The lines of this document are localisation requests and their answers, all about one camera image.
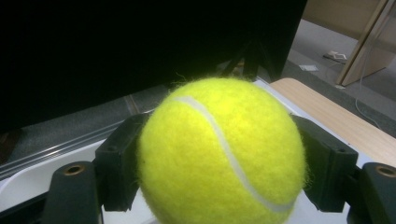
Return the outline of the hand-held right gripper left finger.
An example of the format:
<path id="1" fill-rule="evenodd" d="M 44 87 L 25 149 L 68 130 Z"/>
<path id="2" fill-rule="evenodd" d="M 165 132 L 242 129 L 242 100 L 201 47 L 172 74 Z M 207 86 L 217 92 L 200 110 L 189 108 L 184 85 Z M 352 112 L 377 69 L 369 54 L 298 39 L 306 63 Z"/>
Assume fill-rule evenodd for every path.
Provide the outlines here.
<path id="1" fill-rule="evenodd" d="M 99 201 L 106 211 L 125 212 L 132 207 L 139 188 L 137 140 L 148 118 L 148 114 L 129 117 L 95 150 Z"/>

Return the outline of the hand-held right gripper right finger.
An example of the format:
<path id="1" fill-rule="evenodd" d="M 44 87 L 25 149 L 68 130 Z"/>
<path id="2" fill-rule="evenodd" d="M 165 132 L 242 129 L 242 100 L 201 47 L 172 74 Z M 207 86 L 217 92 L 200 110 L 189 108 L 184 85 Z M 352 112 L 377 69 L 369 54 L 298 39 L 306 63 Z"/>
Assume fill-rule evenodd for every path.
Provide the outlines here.
<path id="1" fill-rule="evenodd" d="M 354 172 L 358 153 L 310 119 L 293 116 L 292 120 L 305 147 L 309 178 L 305 195 L 321 212 L 342 212 L 343 183 Z"/>

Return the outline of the white plastic bin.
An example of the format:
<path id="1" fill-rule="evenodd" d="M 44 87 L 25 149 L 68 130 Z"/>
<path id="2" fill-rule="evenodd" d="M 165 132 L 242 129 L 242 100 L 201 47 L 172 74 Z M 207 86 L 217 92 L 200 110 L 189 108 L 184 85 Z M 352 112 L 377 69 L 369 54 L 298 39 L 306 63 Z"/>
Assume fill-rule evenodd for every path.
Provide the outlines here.
<path id="1" fill-rule="evenodd" d="M 0 212 L 47 192 L 54 171 L 73 161 L 92 161 L 95 150 L 102 143 L 103 141 L 99 141 L 55 159 L 40 162 L 0 181 Z M 348 210 L 349 205 L 346 203 L 342 213 L 320 212 L 301 193 L 284 224 L 347 224 Z M 137 192 L 131 211 L 104 211 L 103 217 L 105 224 L 160 224 L 150 212 L 141 191 Z"/>

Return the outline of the yellow tennis ball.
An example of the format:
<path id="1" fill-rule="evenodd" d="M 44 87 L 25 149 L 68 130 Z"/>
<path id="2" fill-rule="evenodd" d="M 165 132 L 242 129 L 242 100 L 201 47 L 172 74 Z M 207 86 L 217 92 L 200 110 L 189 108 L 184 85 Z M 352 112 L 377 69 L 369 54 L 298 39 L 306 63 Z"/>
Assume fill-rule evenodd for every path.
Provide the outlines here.
<path id="1" fill-rule="evenodd" d="M 169 94 L 146 123 L 137 158 L 140 188 L 161 224 L 284 224 L 305 183 L 290 114 L 235 78 Z"/>

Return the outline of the white power strip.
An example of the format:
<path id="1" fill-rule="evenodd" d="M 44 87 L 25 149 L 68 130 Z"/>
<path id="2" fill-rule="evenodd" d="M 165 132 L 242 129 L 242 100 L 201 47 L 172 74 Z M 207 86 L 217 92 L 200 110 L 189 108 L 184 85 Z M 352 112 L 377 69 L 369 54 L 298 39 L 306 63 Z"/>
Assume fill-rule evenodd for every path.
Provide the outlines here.
<path id="1" fill-rule="evenodd" d="M 333 50 L 330 50 L 327 53 L 325 53 L 323 57 L 333 60 L 335 62 L 345 62 L 347 60 L 347 56 L 344 53 L 339 53 Z"/>

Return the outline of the black screen panel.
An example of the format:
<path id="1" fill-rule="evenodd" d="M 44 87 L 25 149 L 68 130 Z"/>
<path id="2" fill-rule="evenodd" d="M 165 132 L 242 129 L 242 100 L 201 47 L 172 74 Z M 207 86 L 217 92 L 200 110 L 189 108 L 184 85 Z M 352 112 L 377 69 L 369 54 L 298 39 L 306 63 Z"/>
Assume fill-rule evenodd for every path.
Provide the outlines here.
<path id="1" fill-rule="evenodd" d="M 307 0 L 0 0 L 0 133 L 247 56 L 284 66 Z"/>

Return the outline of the beige wooden furniture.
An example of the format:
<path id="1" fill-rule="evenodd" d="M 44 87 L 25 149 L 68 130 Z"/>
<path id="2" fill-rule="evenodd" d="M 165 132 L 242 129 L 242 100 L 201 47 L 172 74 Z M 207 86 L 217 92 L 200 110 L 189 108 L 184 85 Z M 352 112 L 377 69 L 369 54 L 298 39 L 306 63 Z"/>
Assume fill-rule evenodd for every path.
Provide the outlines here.
<path id="1" fill-rule="evenodd" d="M 396 58 L 396 0 L 307 0 L 303 19 L 357 40 L 338 85 L 370 76 Z"/>

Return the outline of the black tripod stand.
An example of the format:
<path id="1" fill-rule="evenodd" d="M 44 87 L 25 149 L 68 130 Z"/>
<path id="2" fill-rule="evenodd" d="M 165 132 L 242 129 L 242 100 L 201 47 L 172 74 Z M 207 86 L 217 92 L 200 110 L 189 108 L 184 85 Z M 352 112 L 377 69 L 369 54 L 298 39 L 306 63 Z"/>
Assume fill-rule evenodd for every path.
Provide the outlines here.
<path id="1" fill-rule="evenodd" d="M 262 67 L 270 81 L 280 78 L 281 70 L 276 69 L 276 64 L 270 57 L 269 50 L 258 40 L 247 42 L 221 70 L 220 76 L 230 77 L 233 70 L 241 62 L 243 62 L 242 77 L 253 79 L 258 75 L 259 68 Z"/>

